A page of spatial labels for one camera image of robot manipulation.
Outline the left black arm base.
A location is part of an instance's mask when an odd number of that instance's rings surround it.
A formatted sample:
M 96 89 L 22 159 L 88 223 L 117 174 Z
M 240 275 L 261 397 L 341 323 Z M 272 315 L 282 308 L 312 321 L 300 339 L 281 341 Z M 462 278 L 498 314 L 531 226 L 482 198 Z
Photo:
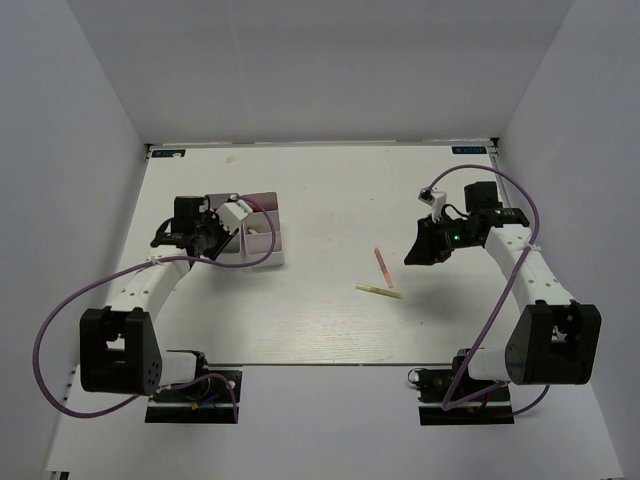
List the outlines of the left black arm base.
M 148 424 L 236 424 L 240 413 L 242 369 L 206 365 L 199 375 L 215 373 L 198 384 L 163 390 L 147 403 Z

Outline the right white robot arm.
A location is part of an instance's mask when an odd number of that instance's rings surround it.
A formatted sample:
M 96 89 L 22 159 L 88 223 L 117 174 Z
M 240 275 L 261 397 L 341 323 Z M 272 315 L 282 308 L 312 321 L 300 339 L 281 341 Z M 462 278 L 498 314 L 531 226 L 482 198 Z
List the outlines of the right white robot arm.
M 417 223 L 417 238 L 407 265 L 445 262 L 458 249 L 481 247 L 510 283 L 520 318 L 506 344 L 481 348 L 468 364 L 451 374 L 453 390 L 472 399 L 488 381 L 516 385 L 583 385 L 592 374 L 601 315 L 582 304 L 553 274 L 530 240 L 525 213 L 505 207 L 493 182 L 464 189 L 466 213 L 453 219 L 445 212 L 446 195 L 423 189 L 419 198 L 432 209 Z

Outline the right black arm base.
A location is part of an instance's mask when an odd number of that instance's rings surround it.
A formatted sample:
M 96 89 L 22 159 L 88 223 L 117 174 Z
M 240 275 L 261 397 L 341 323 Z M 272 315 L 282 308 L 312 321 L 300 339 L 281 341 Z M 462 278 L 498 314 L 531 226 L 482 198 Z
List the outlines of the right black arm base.
M 478 391 L 489 388 L 493 382 L 474 380 L 468 373 L 463 374 L 450 402 L 472 394 L 474 397 L 451 410 L 442 409 L 445 394 L 467 353 L 467 349 L 459 350 L 449 366 L 417 367 L 408 372 L 408 384 L 417 391 L 421 426 L 485 426 L 515 423 L 509 388 L 503 386 L 478 395 Z

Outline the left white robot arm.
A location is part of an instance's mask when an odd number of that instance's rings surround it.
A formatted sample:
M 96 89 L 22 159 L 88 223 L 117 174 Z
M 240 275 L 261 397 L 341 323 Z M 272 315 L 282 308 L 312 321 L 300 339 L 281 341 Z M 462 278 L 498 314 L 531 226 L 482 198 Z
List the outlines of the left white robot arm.
M 214 261 L 239 233 L 251 207 L 237 195 L 223 203 L 212 197 L 182 196 L 173 215 L 150 242 L 147 267 L 101 309 L 88 309 L 80 320 L 80 382 L 88 392 L 152 396 L 177 384 L 188 398 L 199 399 L 211 387 L 201 355 L 191 350 L 163 350 L 154 323 L 171 292 L 198 259 Z

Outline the orange pink pencil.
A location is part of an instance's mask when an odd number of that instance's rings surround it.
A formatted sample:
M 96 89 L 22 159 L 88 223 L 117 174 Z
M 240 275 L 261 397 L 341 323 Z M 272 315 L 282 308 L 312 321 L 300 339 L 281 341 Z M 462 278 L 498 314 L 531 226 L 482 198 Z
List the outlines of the orange pink pencil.
M 377 262 L 379 264 L 380 270 L 381 270 L 381 272 L 383 274 L 383 277 L 384 277 L 384 280 L 386 282 L 387 288 L 389 288 L 389 289 L 394 288 L 394 284 L 393 284 L 393 280 L 392 280 L 391 274 L 390 274 L 390 272 L 388 270 L 388 267 L 387 267 L 387 265 L 386 265 L 386 263 L 384 261 L 384 258 L 382 256 L 382 253 L 381 253 L 380 249 L 377 248 L 377 247 L 374 248 L 374 254 L 375 254 L 376 260 L 377 260 Z

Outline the yellow stick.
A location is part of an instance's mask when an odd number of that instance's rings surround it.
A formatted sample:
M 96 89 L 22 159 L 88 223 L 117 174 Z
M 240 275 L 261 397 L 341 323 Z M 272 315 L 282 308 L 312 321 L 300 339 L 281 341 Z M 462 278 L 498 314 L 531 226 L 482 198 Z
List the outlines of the yellow stick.
M 391 289 L 385 289 L 385 288 L 375 287 L 375 286 L 366 285 L 366 284 L 359 284 L 359 283 L 355 285 L 355 289 L 359 291 L 367 292 L 367 293 L 385 296 L 388 298 L 402 299 L 401 293 Z

